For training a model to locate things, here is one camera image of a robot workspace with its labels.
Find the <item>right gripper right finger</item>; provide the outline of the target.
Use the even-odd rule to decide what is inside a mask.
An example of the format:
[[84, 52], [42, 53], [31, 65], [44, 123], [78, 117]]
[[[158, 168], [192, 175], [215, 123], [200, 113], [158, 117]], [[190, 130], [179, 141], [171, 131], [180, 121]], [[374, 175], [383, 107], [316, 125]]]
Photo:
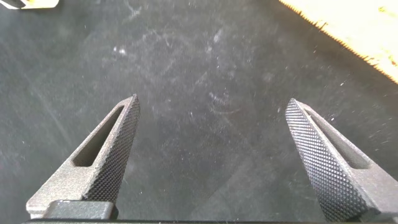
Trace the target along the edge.
[[308, 105], [285, 119], [329, 222], [396, 222], [397, 181]]

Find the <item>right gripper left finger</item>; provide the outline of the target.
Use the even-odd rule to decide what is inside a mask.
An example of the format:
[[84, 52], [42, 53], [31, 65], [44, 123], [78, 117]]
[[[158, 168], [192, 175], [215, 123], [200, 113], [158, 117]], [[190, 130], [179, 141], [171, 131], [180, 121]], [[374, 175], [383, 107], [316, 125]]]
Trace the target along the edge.
[[29, 215], [44, 217], [57, 200], [116, 202], [140, 112], [136, 94], [120, 101], [27, 201]]

